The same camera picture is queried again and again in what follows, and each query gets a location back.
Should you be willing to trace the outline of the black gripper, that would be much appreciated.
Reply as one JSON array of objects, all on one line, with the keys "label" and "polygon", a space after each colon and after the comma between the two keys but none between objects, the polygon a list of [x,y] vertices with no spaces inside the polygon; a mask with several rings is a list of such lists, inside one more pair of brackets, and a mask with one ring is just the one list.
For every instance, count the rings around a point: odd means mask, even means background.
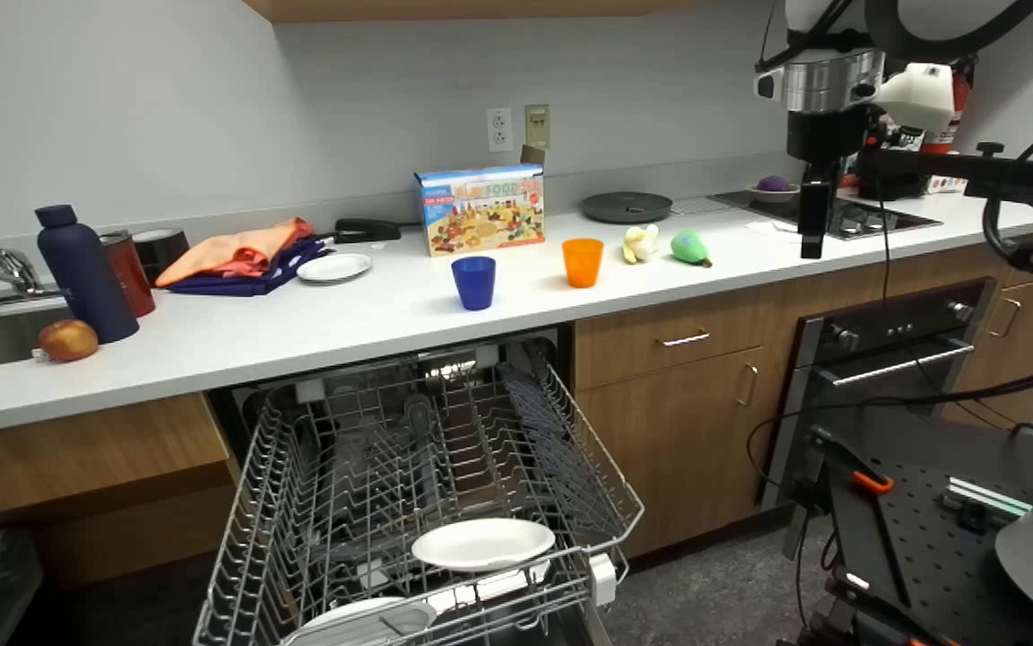
[{"label": "black gripper", "polygon": [[803,257],[820,256],[828,232],[828,207],[833,207],[833,187],[824,178],[809,178],[798,187],[796,232]]}]

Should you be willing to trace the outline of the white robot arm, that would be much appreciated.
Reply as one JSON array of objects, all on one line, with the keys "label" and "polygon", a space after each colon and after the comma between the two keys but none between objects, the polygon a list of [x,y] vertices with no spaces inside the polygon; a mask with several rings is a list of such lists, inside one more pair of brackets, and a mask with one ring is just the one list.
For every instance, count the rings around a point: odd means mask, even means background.
[{"label": "white robot arm", "polygon": [[754,66],[754,92],[785,107],[785,150],[803,166],[798,256],[818,257],[843,159],[862,147],[873,113],[924,138],[946,132],[959,117],[955,62],[1027,22],[1033,0],[1010,0],[946,38],[910,34],[900,0],[864,0],[858,30],[840,25],[852,0],[781,0],[781,9],[788,44]]}]

